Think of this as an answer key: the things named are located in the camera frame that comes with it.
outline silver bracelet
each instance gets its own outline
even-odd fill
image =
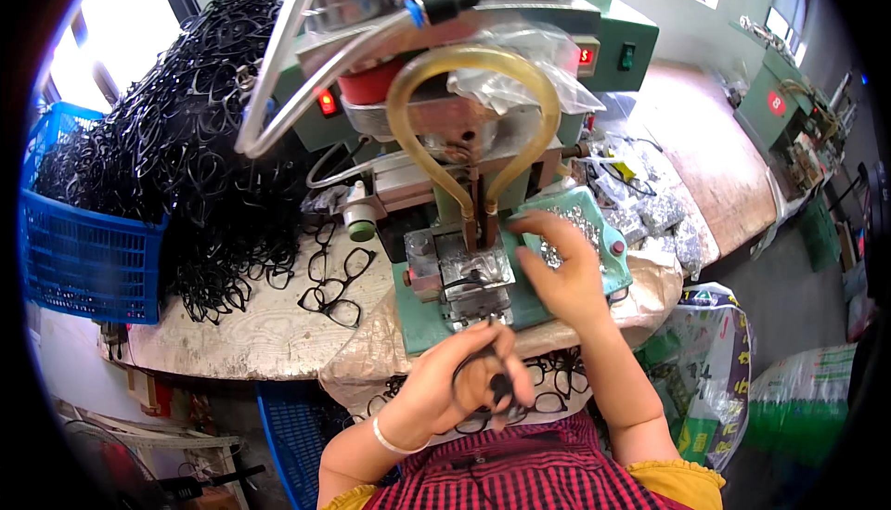
[[[391,452],[395,452],[396,454],[403,454],[408,456],[409,454],[417,454],[423,449],[426,449],[430,445],[430,441],[427,441],[427,444],[415,450],[404,450],[397,449],[395,446],[387,442],[387,439],[384,438],[384,435],[381,434],[381,427],[378,427],[378,416],[374,415],[374,421],[372,422],[372,428],[374,429],[374,436],[378,437],[378,441],[383,445],[383,447]]]

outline yellow rubber tube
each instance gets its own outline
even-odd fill
[[[464,67],[498,71],[516,79],[536,96],[542,109],[542,120],[536,136],[498,174],[486,191],[484,207],[487,214],[498,212],[498,197],[501,193],[548,148],[560,126],[561,113],[557,91],[547,75],[521,56],[501,48],[476,44],[436,48],[412,59],[396,74],[387,92],[387,121],[393,137],[431,180],[461,204],[462,218],[469,220],[475,217],[471,196],[424,150],[412,130],[407,109],[409,98],[420,83],[440,73]]]

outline blue plastic basket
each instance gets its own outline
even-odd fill
[[[296,510],[313,510],[319,497],[319,464],[325,448],[316,406],[304,381],[258,382],[260,417],[275,469]]]
[[[54,103],[28,137],[19,182],[22,291],[44,307],[119,323],[158,323],[158,260],[168,225],[107,216],[31,191],[40,161],[56,142],[103,115]]]

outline woman's left hand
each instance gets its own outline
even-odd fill
[[[462,423],[477,407],[503,409],[510,395],[500,400],[496,408],[489,389],[489,380],[497,372],[506,372],[520,405],[534,404],[532,379],[513,352],[514,340],[513,331],[500,322],[491,326],[481,322],[425,351],[414,361],[399,394],[378,414],[381,434],[397,448],[416,449],[433,434],[444,433]],[[497,357],[471,362],[452,385],[458,366],[490,343]]]

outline green machine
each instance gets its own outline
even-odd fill
[[[788,201],[800,198],[841,163],[855,106],[848,73],[832,98],[812,87],[785,43],[747,17],[731,24],[766,47],[761,69],[733,118],[774,173]]]
[[[279,23],[291,28],[273,32],[236,150],[260,156],[290,129],[308,150],[328,149],[307,185],[322,192],[352,183],[336,210],[354,241],[380,237],[408,353],[492,314],[515,329],[549,318],[514,259],[527,240],[506,229],[530,197],[538,208],[572,205],[597,222],[605,283],[629,285],[624,240],[585,191],[539,194],[565,175],[564,159],[586,155],[579,137],[587,114],[558,108],[551,117],[523,105],[496,113],[449,92],[448,69],[426,71],[466,58],[462,45],[481,30],[548,24],[578,47],[575,77],[587,90],[639,90],[657,26],[619,0],[447,0],[461,7],[449,17],[442,0],[407,0],[404,9],[393,0],[313,0],[302,12],[300,1],[285,0]],[[308,32],[277,41],[293,35],[298,14]],[[477,49],[479,59],[504,59]],[[501,72],[529,64],[514,60]],[[270,94],[282,108],[261,131],[255,108]],[[355,165],[319,179],[318,169],[344,152]]]

